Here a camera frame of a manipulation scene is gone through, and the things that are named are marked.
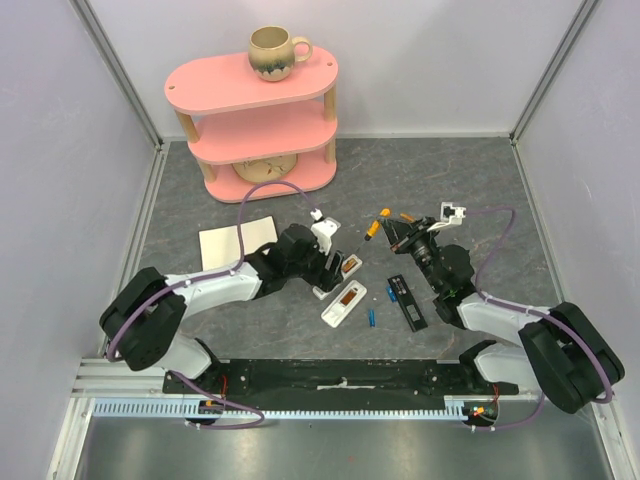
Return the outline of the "white air conditioner remote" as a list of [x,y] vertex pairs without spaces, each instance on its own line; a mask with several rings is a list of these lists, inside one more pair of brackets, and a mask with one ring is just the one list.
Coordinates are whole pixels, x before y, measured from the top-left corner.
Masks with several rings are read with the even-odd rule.
[[[353,276],[361,268],[362,265],[363,265],[363,261],[356,254],[351,254],[350,256],[348,256],[344,260],[341,267],[342,282],[346,282],[351,276]],[[322,291],[319,287],[313,287],[312,293],[319,300],[324,300],[336,289],[337,289],[337,286],[335,286],[329,292],[325,292],[325,291]]]

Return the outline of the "orange handled screwdriver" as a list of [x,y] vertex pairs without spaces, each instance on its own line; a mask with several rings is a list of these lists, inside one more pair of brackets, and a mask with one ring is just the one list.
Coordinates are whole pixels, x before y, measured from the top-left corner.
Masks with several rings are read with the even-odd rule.
[[391,211],[390,208],[383,208],[378,213],[378,215],[376,216],[375,220],[371,223],[369,228],[366,230],[362,242],[360,243],[360,245],[354,251],[355,254],[357,254],[359,252],[359,250],[378,233],[378,231],[380,230],[380,228],[382,226],[382,220],[387,218],[387,217],[389,217],[391,215],[391,213],[392,213],[392,211]]

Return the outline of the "white remote with back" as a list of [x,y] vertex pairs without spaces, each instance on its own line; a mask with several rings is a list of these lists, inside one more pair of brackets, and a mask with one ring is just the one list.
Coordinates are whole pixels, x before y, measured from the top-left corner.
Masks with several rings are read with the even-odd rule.
[[367,293],[360,282],[350,281],[321,313],[321,320],[331,328],[339,327]]

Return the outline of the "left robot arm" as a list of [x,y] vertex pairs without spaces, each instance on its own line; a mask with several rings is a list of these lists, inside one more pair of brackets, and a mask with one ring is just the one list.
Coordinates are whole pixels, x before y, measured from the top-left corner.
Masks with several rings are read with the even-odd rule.
[[219,382],[219,361],[204,342],[178,332],[183,320],[221,305],[251,301],[301,279],[324,292],[342,283],[345,255],[333,252],[340,224],[327,217],[306,227],[292,224],[274,242],[236,265],[188,275],[140,270],[102,313],[99,325],[132,371],[157,366],[176,371],[198,393]]

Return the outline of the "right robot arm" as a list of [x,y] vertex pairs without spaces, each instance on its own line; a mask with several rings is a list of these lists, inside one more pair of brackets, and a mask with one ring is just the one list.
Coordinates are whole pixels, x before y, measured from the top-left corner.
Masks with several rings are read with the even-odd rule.
[[458,368],[465,391],[477,394],[492,383],[509,383],[541,392],[570,414],[610,400],[625,368],[577,305],[525,306],[479,290],[469,251],[439,245],[432,217],[391,219],[384,230],[394,254],[413,258],[436,295],[435,310],[443,322],[495,337],[472,350],[471,360]]

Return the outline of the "beige floral ceramic bowl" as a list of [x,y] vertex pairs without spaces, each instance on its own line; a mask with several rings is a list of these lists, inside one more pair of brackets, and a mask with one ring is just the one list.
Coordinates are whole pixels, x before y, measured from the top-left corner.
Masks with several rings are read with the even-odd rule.
[[240,178],[259,184],[287,175],[297,164],[297,154],[286,154],[263,159],[247,160],[232,165]]

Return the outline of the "pink three-tier shelf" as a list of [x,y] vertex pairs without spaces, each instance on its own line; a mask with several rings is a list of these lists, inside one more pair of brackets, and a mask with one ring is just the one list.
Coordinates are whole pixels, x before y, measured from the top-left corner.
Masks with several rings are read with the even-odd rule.
[[271,167],[285,156],[296,163],[254,199],[314,191],[337,171],[338,62],[316,47],[309,60],[279,82],[261,80],[245,53],[192,60],[167,78],[164,93],[183,127],[208,193],[238,203],[252,188],[238,170],[251,161]]

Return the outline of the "beige ceramic mug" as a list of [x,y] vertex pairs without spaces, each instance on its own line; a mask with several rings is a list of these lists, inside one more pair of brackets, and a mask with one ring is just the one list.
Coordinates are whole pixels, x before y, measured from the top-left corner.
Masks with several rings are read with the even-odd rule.
[[250,36],[249,64],[260,79],[268,82],[284,80],[297,63],[309,60],[312,54],[309,39],[292,37],[284,27],[264,26]]

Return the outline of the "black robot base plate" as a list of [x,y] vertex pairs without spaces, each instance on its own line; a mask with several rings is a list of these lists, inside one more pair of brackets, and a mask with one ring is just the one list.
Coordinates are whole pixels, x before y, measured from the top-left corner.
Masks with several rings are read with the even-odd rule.
[[360,387],[429,396],[516,395],[510,383],[484,380],[469,365],[436,360],[220,360],[193,380],[210,393],[249,396],[286,391],[321,391]]

